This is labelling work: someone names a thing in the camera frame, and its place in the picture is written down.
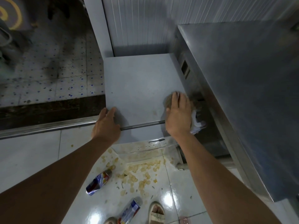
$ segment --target stainless steel counter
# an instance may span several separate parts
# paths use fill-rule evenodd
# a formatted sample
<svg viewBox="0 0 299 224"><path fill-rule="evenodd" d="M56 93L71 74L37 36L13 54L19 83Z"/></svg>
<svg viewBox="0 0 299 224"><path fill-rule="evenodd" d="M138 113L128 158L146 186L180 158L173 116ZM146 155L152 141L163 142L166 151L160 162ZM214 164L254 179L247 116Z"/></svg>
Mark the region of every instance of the stainless steel counter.
<svg viewBox="0 0 299 224"><path fill-rule="evenodd" d="M178 28L187 63L245 183L274 201L298 194L297 35L275 22Z"/></svg>

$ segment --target forearm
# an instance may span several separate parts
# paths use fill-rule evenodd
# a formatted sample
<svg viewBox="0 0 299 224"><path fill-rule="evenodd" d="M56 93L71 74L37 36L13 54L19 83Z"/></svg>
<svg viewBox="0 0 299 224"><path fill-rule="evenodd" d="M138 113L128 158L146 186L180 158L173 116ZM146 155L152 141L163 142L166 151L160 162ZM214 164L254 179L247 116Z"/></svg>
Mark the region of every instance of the forearm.
<svg viewBox="0 0 299 224"><path fill-rule="evenodd" d="M1 193L1 222L61 223L94 163L110 146L93 139Z"/></svg>
<svg viewBox="0 0 299 224"><path fill-rule="evenodd" d="M280 223L270 209L221 165L192 134L176 138L214 224Z"/></svg>

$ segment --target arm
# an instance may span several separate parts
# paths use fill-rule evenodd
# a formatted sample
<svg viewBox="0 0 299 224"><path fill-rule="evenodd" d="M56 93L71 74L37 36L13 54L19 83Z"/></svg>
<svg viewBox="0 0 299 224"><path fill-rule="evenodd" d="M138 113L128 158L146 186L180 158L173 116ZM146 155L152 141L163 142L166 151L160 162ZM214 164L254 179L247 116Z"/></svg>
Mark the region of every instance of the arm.
<svg viewBox="0 0 299 224"><path fill-rule="evenodd" d="M181 146L197 191L214 224L271 223L279 220L271 210L229 170L221 165L190 133L189 99L176 93L166 110L166 129Z"/></svg>
<svg viewBox="0 0 299 224"><path fill-rule="evenodd" d="M104 108L92 140L0 194L1 223L61 223L99 157L120 136L112 108Z"/></svg>

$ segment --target sandal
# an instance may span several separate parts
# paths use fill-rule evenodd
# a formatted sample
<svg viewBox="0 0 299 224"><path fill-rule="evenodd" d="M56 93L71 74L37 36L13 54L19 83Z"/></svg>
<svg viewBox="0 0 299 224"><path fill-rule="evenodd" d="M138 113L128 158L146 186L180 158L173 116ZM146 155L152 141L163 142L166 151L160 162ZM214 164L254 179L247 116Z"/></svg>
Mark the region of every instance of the sandal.
<svg viewBox="0 0 299 224"><path fill-rule="evenodd" d="M154 212L157 210L157 208L160 208L160 210L163 212L163 214L159 214ZM149 224L165 224L165 211L162 205L158 202L153 202L150 206L150 211L149 211Z"/></svg>

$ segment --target hand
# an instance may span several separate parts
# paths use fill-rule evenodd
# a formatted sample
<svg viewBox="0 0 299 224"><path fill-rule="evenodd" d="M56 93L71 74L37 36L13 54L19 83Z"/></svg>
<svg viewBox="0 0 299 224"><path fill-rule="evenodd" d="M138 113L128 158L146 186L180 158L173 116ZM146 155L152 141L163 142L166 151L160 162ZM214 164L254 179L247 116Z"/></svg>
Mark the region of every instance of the hand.
<svg viewBox="0 0 299 224"><path fill-rule="evenodd" d="M94 128L92 129L92 138L101 139L111 143L111 145L116 142L120 135L120 125L114 123L114 113L116 107L113 107L107 114L107 108L103 108L100 112L99 119L95 123Z"/></svg>
<svg viewBox="0 0 299 224"><path fill-rule="evenodd" d="M190 134L191 127L191 104L185 94L172 94L171 109L166 109L166 130L176 139L180 135Z"/></svg>

